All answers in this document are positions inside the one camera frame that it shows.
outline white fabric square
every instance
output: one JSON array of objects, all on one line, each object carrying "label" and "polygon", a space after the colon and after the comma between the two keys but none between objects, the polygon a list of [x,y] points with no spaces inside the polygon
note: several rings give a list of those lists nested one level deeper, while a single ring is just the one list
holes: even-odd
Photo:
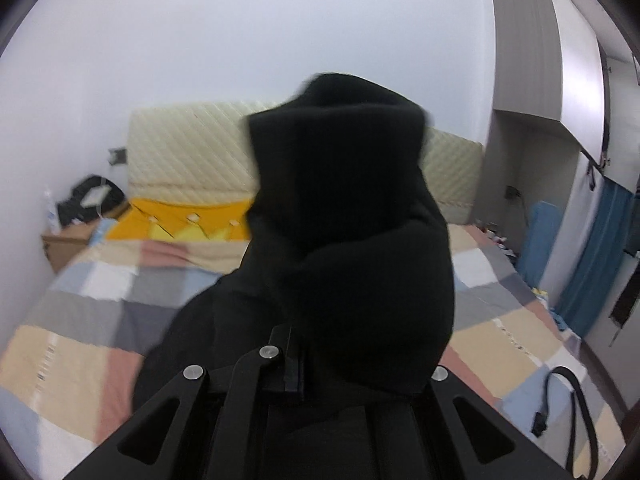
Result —
[{"label": "white fabric square", "polygon": [[94,300],[121,300],[126,298],[138,273],[134,266],[116,266],[96,262],[80,291],[81,296]]},{"label": "white fabric square", "polygon": [[[565,368],[569,368],[575,376],[578,378],[580,383],[584,381],[584,378],[587,376],[587,368],[578,361],[571,353],[564,347],[561,346],[558,351],[553,354],[546,362],[545,365],[549,368],[549,370],[553,370],[557,366],[564,366]],[[571,384],[567,379],[562,376],[555,375],[554,377],[558,378],[564,386],[566,386],[569,390],[571,390]]]},{"label": "white fabric square", "polygon": [[64,478],[95,449],[93,442],[59,428],[46,418],[40,418],[38,434],[42,480]]},{"label": "white fabric square", "polygon": [[456,276],[468,288],[498,281],[491,262],[480,249],[454,254],[452,261]]}]

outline black strap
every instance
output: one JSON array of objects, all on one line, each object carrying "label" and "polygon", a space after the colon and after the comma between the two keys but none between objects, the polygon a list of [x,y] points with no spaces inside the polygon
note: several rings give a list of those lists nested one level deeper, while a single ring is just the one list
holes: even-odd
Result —
[{"label": "black strap", "polygon": [[589,408],[587,406],[587,400],[584,398],[584,392],[580,387],[580,381],[575,376],[575,374],[564,366],[558,366],[551,370],[545,378],[545,391],[542,396],[542,405],[540,406],[540,411],[536,413],[536,416],[533,420],[533,427],[531,428],[531,433],[533,433],[536,437],[542,435],[546,430],[546,420],[549,417],[549,378],[551,375],[557,374],[562,375],[562,377],[566,378],[570,383],[572,388],[574,389],[571,394],[571,435],[569,439],[569,451],[567,452],[566,457],[566,466],[565,469],[574,474],[574,453],[575,453],[575,399],[578,399],[578,405],[580,406],[580,412],[582,412],[582,418],[584,419],[584,425],[587,429],[587,437],[589,439],[589,450],[591,452],[591,465],[589,468],[589,476],[587,480],[593,480],[596,476],[596,471],[598,470],[598,437],[596,435],[596,429],[593,425],[593,419],[591,418],[591,414],[589,413]]}]

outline plaid bedspread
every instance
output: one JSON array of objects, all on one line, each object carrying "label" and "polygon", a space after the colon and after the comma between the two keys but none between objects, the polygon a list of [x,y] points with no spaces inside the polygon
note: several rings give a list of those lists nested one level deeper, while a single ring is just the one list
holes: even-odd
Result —
[{"label": "plaid bedspread", "polygon": [[[569,390],[550,384],[549,430],[530,434],[546,372],[582,381],[600,447],[598,477],[624,443],[609,406],[576,359],[579,340],[545,308],[489,240],[451,226],[456,325],[442,363],[563,464]],[[237,267],[245,242],[169,244],[112,240],[90,248],[55,280],[0,361],[0,428],[29,472],[60,480],[130,415],[142,356],[180,306]],[[578,424],[576,474],[589,466]]]}]

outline bed sheet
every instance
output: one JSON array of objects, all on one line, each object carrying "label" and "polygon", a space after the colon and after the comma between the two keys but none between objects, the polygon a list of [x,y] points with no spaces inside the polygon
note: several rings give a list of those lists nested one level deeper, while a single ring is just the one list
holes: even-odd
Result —
[{"label": "bed sheet", "polygon": [[[570,397],[550,382],[549,429],[530,433],[546,372],[565,365],[582,382],[598,432],[598,477],[624,441],[610,407],[513,266],[480,231],[450,226],[454,335],[442,364],[523,434],[564,464]],[[0,361],[0,428],[28,471],[59,480],[130,415],[143,355],[180,306],[236,268],[245,242],[107,240],[66,268],[30,312]],[[578,423],[575,472],[589,466]]]}]

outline yellow pillow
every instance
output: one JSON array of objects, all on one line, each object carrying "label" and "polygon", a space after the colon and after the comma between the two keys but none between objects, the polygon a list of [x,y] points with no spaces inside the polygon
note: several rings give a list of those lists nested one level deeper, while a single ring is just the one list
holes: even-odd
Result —
[{"label": "yellow pillow", "polygon": [[251,200],[215,205],[167,204],[133,198],[131,209],[107,233],[107,240],[196,242],[248,240],[244,214]]}]

